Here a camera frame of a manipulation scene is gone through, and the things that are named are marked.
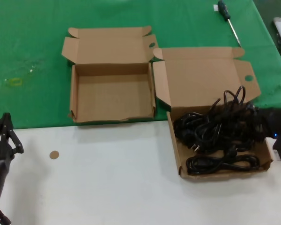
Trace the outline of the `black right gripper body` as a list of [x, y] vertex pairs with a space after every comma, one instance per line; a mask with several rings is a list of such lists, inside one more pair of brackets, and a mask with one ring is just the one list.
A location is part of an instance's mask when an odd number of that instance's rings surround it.
[[277, 139], [281, 136], [279, 124], [281, 108], [258, 108], [258, 116], [261, 119], [265, 137]]

